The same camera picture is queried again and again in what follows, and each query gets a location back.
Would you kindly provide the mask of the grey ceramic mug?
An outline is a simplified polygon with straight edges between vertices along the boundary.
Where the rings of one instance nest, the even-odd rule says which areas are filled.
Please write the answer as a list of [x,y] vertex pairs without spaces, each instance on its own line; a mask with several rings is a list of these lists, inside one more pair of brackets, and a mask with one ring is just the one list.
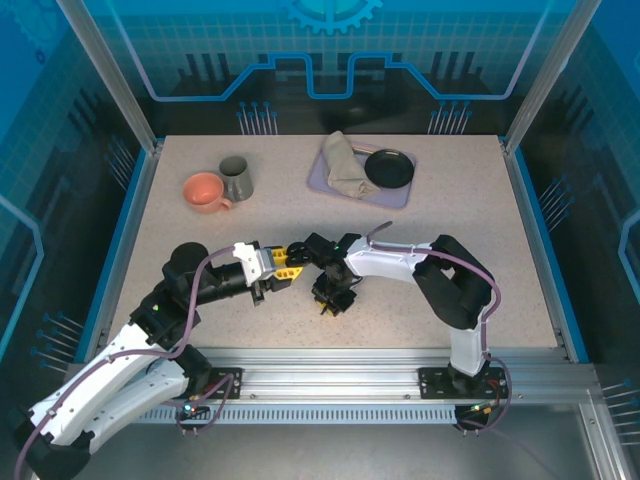
[[229,156],[219,163],[219,172],[226,187],[227,197],[234,203],[248,200],[254,193],[247,160],[242,156]]

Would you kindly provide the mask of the orange ceramic mug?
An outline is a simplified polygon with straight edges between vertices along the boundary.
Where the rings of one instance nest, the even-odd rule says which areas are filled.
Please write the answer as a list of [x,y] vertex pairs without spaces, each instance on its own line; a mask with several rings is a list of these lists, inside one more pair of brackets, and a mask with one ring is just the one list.
[[182,195],[187,205],[201,214],[214,214],[232,208],[232,202],[225,194],[223,180],[214,173],[201,172],[188,178]]

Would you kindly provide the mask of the lavender plastic tray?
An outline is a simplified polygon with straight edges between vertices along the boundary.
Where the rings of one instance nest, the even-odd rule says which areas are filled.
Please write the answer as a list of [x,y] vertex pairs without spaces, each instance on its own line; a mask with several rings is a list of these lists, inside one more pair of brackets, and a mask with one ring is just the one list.
[[[382,149],[392,149],[392,148],[383,148],[380,146],[374,146],[374,145],[364,144],[364,143],[353,144],[353,152],[356,156],[356,159],[363,167],[369,155],[371,155],[375,151],[382,150]],[[414,164],[414,167],[416,170],[416,164],[417,164],[416,157],[411,153],[407,153],[403,151],[400,151],[400,152],[404,153],[409,157],[409,159]],[[381,206],[381,207],[386,207],[391,209],[402,209],[407,205],[409,201],[412,181],[408,185],[399,189],[386,189],[386,188],[379,187],[380,192],[378,194],[369,196],[364,199],[350,198],[340,194],[339,192],[337,192],[336,190],[328,186],[327,165],[325,163],[325,159],[322,154],[322,151],[319,150],[312,164],[310,173],[308,175],[307,185],[313,191],[331,195],[337,198],[353,200],[359,203],[365,203],[365,204]]]

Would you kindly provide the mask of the beige folded cloth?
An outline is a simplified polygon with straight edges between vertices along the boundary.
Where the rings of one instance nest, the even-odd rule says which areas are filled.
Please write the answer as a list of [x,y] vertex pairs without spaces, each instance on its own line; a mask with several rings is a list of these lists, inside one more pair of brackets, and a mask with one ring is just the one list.
[[368,179],[351,143],[342,132],[330,134],[324,140],[321,151],[327,165],[329,187],[354,199],[364,199],[380,192],[380,188]]

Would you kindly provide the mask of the black round plate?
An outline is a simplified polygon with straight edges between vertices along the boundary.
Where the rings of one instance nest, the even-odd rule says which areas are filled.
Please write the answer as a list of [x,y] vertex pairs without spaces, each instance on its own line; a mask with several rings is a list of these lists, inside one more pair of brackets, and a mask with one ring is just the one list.
[[374,185],[386,189],[399,189],[412,181],[415,167],[404,153],[382,149],[368,156],[364,170]]

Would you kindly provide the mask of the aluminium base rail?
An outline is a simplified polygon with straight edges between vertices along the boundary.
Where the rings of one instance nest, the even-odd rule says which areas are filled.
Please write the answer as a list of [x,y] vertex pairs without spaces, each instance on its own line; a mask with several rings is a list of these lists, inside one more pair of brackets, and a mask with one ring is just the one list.
[[[205,348],[215,367],[243,369],[240,400],[262,404],[416,404],[418,370],[444,367],[446,348]],[[591,364],[561,348],[494,352],[511,374],[512,405],[598,404],[604,397]]]

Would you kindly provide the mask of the aluminium table side rail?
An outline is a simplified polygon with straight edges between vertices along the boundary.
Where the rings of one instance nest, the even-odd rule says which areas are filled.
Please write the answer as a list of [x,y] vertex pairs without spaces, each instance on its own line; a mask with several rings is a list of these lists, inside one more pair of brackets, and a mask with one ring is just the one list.
[[114,319],[162,145],[153,154],[139,154],[76,352],[80,363],[95,355]]
[[551,263],[547,256],[523,170],[516,154],[510,152],[504,144],[501,147],[556,342],[564,350],[567,360],[575,363],[576,356],[571,333],[568,329],[564,305],[557,290]]

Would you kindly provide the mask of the aluminium frame post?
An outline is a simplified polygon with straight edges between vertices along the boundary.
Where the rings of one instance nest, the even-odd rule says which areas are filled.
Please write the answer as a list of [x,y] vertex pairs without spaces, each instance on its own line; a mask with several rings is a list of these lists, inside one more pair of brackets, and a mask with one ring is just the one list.
[[601,2],[602,0],[576,0],[505,136],[503,150],[507,156],[515,154]]
[[156,136],[83,0],[56,0],[56,3],[137,141],[146,153],[154,154]]

